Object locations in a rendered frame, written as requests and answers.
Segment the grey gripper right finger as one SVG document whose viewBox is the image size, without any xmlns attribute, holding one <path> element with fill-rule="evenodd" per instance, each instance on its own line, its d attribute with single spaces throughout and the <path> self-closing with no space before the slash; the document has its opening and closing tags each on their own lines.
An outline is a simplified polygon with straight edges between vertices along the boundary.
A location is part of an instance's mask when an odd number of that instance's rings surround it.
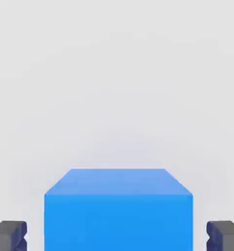
<svg viewBox="0 0 234 251">
<path fill-rule="evenodd" d="M 232 221 L 207 222 L 207 251 L 234 251 L 234 223 Z"/>
</svg>

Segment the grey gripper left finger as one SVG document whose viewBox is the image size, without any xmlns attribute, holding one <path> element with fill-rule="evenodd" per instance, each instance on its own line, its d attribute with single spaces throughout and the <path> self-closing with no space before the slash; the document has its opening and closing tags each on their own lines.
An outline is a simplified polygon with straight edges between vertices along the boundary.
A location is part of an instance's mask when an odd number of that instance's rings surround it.
<svg viewBox="0 0 234 251">
<path fill-rule="evenodd" d="M 25 221 L 1 221 L 0 251 L 27 251 L 26 234 Z"/>
</svg>

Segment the small blue cube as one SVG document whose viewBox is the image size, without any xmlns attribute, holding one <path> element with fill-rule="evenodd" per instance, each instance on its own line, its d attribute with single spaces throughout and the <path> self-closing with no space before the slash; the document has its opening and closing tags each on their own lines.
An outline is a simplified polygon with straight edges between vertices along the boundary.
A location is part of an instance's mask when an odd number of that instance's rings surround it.
<svg viewBox="0 0 234 251">
<path fill-rule="evenodd" d="M 193 196 L 165 169 L 72 169 L 45 193 L 44 251 L 193 251 Z"/>
</svg>

